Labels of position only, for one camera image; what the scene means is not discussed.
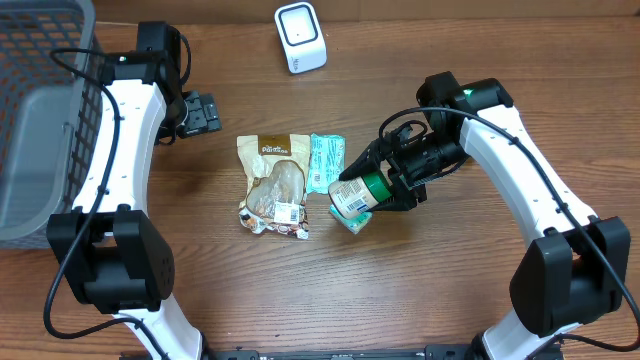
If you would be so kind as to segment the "teal white tissue packet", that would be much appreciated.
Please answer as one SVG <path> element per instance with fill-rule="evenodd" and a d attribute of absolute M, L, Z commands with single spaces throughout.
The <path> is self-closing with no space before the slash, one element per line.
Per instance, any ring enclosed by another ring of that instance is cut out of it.
<path fill-rule="evenodd" d="M 358 234 L 373 218 L 370 212 L 364 212 L 353 219 L 344 218 L 334 205 L 329 207 L 330 214 L 353 234 Z"/>

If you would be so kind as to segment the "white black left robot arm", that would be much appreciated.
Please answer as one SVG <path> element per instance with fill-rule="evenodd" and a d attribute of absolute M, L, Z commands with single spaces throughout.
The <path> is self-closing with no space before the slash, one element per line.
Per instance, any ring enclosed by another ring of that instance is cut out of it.
<path fill-rule="evenodd" d="M 107 326 L 127 326 L 149 359 L 214 357 L 174 297 L 174 255 L 148 215 L 155 147 L 221 127 L 213 97 L 186 89 L 190 71 L 187 38 L 163 21 L 140 23 L 133 51 L 102 55 L 87 77 L 102 99 L 89 171 L 70 211 L 46 229 L 55 282 Z"/>

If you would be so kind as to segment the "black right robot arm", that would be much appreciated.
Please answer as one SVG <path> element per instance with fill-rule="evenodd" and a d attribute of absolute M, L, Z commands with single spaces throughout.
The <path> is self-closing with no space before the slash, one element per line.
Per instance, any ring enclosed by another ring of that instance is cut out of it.
<path fill-rule="evenodd" d="M 330 185 L 337 212 L 352 219 L 403 212 L 428 183 L 477 162 L 523 236 L 510 284 L 510 312 L 467 345 L 429 345 L 428 359 L 558 359 L 577 329 L 632 304 L 625 285 L 631 247 L 617 217 L 603 219 L 561 180 L 527 133 L 512 97 L 494 78 L 460 84 L 427 77 L 413 108 L 391 115 L 377 137 Z"/>

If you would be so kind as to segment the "green lid white jar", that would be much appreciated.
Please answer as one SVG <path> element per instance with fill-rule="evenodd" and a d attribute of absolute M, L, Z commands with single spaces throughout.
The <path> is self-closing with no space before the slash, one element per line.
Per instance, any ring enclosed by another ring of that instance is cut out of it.
<path fill-rule="evenodd" d="M 342 217 L 354 219 L 389 199 L 392 193 L 385 176 L 378 171 L 335 181 L 329 186 L 328 195 Z"/>

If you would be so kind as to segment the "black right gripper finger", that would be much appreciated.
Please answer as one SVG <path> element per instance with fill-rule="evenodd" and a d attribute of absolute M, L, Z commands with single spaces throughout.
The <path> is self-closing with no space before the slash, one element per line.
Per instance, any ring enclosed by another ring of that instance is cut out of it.
<path fill-rule="evenodd" d="M 381 139 L 372 141 L 358 158 L 342 171 L 339 180 L 349 181 L 379 172 L 381 162 L 386 159 L 387 154 L 388 146 Z"/>
<path fill-rule="evenodd" d="M 400 176 L 392 175 L 391 184 L 391 196 L 374 206 L 372 208 L 373 212 L 402 212 L 409 211 L 417 206 L 418 196 Z"/>

